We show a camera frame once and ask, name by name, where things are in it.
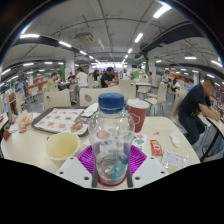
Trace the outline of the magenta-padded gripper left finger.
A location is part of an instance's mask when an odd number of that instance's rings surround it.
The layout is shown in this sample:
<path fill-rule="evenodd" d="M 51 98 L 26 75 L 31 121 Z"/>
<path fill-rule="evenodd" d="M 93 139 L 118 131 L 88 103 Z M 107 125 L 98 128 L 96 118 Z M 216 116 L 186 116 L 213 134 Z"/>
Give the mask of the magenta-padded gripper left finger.
<path fill-rule="evenodd" d="M 84 188 L 96 188 L 98 177 L 92 147 L 88 146 L 78 156 L 70 156 L 56 175 Z"/>

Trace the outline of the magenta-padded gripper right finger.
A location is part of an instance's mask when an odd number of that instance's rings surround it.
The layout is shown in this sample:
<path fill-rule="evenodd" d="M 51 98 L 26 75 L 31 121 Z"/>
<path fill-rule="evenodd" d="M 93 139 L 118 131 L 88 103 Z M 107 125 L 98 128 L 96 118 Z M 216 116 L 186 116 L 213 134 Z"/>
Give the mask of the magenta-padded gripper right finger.
<path fill-rule="evenodd" d="M 132 146 L 127 172 L 130 188 L 140 188 L 168 175 L 155 156 L 146 156 L 137 147 Z"/>

